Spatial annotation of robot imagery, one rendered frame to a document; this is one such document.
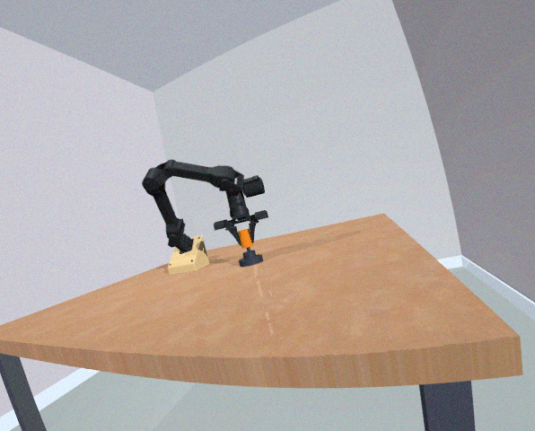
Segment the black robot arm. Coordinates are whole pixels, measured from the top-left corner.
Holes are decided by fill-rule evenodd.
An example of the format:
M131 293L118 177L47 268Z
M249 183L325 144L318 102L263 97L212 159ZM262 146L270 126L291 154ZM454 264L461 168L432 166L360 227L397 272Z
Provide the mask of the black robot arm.
M185 231L183 219L174 214L174 209L165 192L166 180L171 176L191 180L210 182L221 191L226 192L228 202L243 199L243 194L249 198L265 193L262 179L255 175L244 179L244 175L229 166L205 167L192 163L180 163L172 159L149 169L145 175L142 186L147 194L154 197L154 201L162 213L166 224L168 246L177 247L179 254L192 251L193 239ZM237 178L236 184L234 183Z

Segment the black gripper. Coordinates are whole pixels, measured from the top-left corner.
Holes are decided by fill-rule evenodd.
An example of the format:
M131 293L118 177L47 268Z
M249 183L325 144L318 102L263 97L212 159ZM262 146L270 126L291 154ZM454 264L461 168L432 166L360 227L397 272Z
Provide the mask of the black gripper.
M222 221L214 222L214 230L225 228L225 231L228 230L232 234L232 236L235 238L237 243L239 243L239 245L241 246L241 241L237 232L237 227L234 225L238 223L250 221L249 223L250 238L251 238L252 243L254 243L254 232L255 232L256 223L258 223L259 222L258 220L260 219L268 218L268 212L266 210L263 210L263 211L256 212L255 215L248 215L248 211L246 208L244 198L234 200L228 203L229 203L229 208L230 208L231 215L232 215L232 220L230 221L222 220ZM242 219L244 216L246 218ZM239 218L238 220L239 222L235 221L237 218Z

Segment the orange knob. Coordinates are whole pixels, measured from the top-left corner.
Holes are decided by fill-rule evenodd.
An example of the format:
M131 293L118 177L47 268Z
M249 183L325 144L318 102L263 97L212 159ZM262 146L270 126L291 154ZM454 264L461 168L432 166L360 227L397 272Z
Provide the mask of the orange knob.
M238 232L240 241L241 241L241 247L248 248L253 246L253 243L250 238L250 229L241 230Z

